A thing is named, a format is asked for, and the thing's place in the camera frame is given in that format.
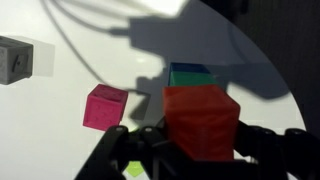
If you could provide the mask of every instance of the red block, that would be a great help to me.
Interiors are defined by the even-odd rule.
[[[216,85],[163,90],[169,139],[194,160],[233,160],[240,106]]]
[[[106,131],[119,125],[127,99],[127,91],[99,84],[88,95],[83,126]]]

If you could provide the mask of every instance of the pink cube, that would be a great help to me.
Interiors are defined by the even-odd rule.
[[[106,131],[119,125],[127,99],[127,91],[98,84],[88,95],[83,126]]]

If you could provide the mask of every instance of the gray block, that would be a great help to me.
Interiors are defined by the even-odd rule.
[[[32,75],[33,45],[0,36],[0,84]]]

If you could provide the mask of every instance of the yellow-green object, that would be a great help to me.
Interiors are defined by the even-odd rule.
[[[126,171],[133,177],[139,176],[141,173],[144,172],[144,169],[141,165],[140,161],[130,161]]]
[[[205,84],[217,84],[211,74],[171,72],[169,86],[197,86]]]

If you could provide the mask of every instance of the cube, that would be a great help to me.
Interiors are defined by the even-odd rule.
[[[0,36],[0,84],[32,75],[33,45]]]
[[[169,86],[196,86],[205,84],[217,84],[217,82],[204,65],[171,63]]]
[[[88,95],[83,126],[106,131],[119,125],[128,92],[98,84]]]
[[[193,160],[233,160],[240,106],[220,87],[166,87],[163,106],[169,139]]]

